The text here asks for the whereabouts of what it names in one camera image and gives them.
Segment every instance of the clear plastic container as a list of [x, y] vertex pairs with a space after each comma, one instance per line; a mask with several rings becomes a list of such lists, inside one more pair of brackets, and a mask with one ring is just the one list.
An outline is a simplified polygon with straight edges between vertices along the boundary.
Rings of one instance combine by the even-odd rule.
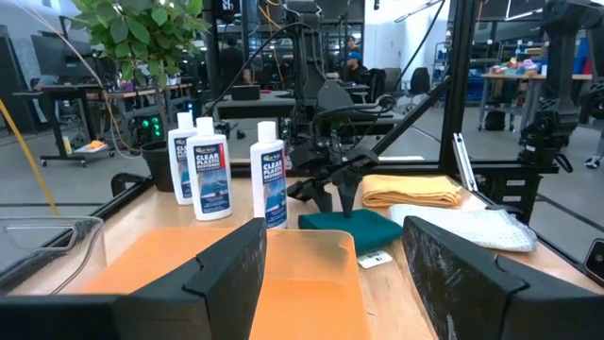
[[0, 218], [0, 296], [79, 292], [107, 267], [103, 220]]

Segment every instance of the bottle cap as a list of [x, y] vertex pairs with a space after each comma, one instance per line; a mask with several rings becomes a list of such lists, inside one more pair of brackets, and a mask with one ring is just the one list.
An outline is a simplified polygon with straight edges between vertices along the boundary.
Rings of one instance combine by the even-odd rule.
[[258, 123], [258, 142], [272, 143], [277, 140], [277, 124], [275, 122]]
[[214, 134], [214, 119], [212, 117], [197, 118], [197, 135], [211, 136]]
[[193, 128], [193, 116], [189, 112], [179, 112], [176, 115], [178, 128]]

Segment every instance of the bottle label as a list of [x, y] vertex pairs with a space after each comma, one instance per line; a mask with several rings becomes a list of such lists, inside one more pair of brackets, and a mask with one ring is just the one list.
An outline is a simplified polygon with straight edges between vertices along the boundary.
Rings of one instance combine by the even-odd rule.
[[176, 150], [176, 161], [178, 162], [178, 178], [182, 188], [182, 196], [191, 198], [191, 179], [189, 178], [189, 166], [187, 165], [187, 138], [174, 138]]
[[287, 221], [287, 195], [285, 193], [285, 156], [283, 150], [261, 155], [262, 184], [264, 186], [264, 215], [268, 228]]
[[196, 146], [193, 154], [202, 213], [216, 213], [228, 209], [230, 203], [225, 146], [223, 144]]

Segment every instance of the yellow towel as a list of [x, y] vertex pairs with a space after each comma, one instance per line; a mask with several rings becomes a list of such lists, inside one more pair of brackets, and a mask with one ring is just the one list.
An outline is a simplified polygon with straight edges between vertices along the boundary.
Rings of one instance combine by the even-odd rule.
[[369, 175], [362, 179], [362, 203], [369, 208], [399, 203], [454, 208], [461, 204], [460, 186], [447, 176]]

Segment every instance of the folded towel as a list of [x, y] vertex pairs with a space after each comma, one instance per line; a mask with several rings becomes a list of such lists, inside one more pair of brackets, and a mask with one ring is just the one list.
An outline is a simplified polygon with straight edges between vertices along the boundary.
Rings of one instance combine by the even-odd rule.
[[481, 247], [522, 252], [537, 249], [535, 232], [503, 210], [462, 211], [396, 204], [388, 215], [401, 226], [407, 216], [420, 217]]
[[403, 229], [395, 222], [366, 209], [352, 212], [345, 218], [343, 212], [321, 212], [298, 216], [302, 230], [342, 230], [355, 240], [357, 256], [386, 246], [399, 238]]
[[369, 208], [399, 203], [455, 208], [461, 205], [460, 186], [447, 176], [369, 175], [362, 179], [362, 203]]

